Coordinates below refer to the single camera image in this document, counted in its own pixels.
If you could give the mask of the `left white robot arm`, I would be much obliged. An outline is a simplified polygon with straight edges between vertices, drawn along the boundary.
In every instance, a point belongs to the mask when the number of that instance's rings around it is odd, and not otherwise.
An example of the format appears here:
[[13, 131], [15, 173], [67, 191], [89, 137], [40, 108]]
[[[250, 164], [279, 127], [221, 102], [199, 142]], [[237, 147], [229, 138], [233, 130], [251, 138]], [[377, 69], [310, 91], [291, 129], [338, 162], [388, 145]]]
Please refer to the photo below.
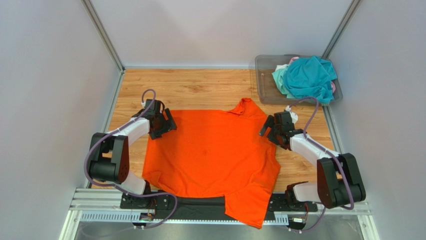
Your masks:
[[144, 195], [147, 182], [130, 170], [130, 146], [145, 135], [156, 140], [177, 129], [162, 101], [147, 99], [142, 106], [124, 125], [92, 136], [84, 167], [90, 180], [132, 196]]

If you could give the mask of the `orange t shirt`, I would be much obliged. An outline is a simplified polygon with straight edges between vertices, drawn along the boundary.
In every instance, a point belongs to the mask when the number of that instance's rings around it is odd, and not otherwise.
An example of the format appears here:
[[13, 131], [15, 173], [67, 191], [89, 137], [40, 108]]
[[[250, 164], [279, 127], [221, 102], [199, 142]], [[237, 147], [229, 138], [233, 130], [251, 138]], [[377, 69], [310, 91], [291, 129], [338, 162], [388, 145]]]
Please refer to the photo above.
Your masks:
[[223, 197], [225, 214], [262, 228], [281, 166], [250, 98], [231, 110], [172, 110], [177, 129], [147, 143], [142, 177], [181, 198]]

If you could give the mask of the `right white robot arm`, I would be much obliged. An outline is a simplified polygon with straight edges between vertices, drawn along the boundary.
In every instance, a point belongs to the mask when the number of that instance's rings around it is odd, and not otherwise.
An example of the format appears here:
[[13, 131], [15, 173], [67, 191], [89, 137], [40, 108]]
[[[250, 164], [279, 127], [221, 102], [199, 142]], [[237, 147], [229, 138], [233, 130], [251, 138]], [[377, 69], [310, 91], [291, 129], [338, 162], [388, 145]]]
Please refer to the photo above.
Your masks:
[[295, 114], [290, 110], [269, 115], [259, 135], [273, 144], [304, 157], [316, 168], [317, 180], [288, 185], [285, 194], [293, 203], [312, 202], [327, 209], [353, 209], [367, 193], [356, 157], [339, 153], [314, 140], [304, 129], [295, 128]]

